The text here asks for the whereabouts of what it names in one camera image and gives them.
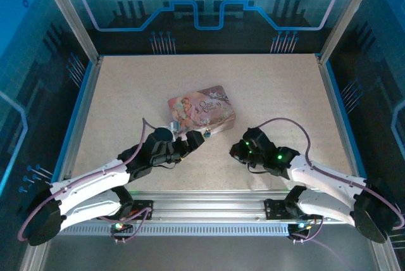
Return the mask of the aluminium frame post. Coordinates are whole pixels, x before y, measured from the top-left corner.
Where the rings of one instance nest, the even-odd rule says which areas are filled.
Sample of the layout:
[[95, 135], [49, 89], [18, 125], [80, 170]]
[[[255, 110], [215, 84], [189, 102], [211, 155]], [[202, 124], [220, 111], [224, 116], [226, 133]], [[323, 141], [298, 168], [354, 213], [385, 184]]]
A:
[[85, 54], [93, 64], [97, 64], [99, 54], [87, 33], [73, 3], [71, 0], [54, 0], [60, 12], [64, 16], [73, 34], [77, 38], [79, 44], [84, 50]]
[[325, 65], [329, 57], [333, 53], [337, 44], [341, 40], [344, 32], [348, 28], [353, 16], [359, 9], [359, 6], [363, 0], [349, 0], [344, 10], [339, 16], [336, 24], [334, 25], [331, 33], [329, 34], [321, 53], [318, 57], [318, 64]]

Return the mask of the pink illustrated tin box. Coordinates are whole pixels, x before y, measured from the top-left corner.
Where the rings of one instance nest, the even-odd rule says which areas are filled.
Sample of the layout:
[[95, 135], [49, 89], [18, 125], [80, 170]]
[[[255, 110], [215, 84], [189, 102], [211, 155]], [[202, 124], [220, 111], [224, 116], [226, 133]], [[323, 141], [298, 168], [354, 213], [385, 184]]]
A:
[[209, 87], [168, 100], [173, 121], [178, 121], [187, 132], [211, 129], [211, 136], [234, 127], [236, 114], [220, 85]]

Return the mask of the aluminium table side rail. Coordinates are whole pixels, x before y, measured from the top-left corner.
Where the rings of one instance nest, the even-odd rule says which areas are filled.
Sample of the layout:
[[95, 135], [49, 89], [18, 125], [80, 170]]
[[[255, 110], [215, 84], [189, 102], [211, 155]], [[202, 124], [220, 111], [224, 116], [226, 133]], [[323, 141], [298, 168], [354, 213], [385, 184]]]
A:
[[59, 173], [55, 172], [57, 180], [72, 176], [103, 58], [100, 56], [97, 63], [86, 71], [58, 159]]
[[340, 95], [339, 87], [329, 62], [323, 63], [320, 54], [315, 54], [318, 68], [327, 92], [328, 100], [337, 125], [340, 140], [347, 156], [349, 167], [354, 175], [367, 178], [365, 167], [361, 159], [351, 124], [349, 122], [344, 103]]

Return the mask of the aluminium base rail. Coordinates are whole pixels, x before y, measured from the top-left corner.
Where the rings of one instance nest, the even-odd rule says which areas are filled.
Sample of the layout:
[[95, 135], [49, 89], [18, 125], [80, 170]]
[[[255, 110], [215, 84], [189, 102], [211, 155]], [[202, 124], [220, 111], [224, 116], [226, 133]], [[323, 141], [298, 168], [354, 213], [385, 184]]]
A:
[[137, 200], [152, 200], [153, 222], [268, 222], [266, 199], [283, 200], [287, 191], [131, 191]]

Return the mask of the small board with green light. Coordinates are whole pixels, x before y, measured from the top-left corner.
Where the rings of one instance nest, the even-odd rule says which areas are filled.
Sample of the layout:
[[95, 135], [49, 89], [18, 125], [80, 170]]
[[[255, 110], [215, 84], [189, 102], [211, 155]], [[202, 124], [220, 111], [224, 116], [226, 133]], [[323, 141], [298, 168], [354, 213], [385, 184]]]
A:
[[293, 234], [296, 232], [300, 233], [302, 231], [309, 232], [311, 227], [312, 227], [311, 222], [298, 222], [296, 224], [289, 224], [288, 231], [289, 231], [289, 234]]
[[111, 232], [113, 234], [129, 233], [129, 232], [132, 232], [132, 229], [133, 229], [133, 225], [131, 225], [131, 224], [114, 223], [111, 226]]

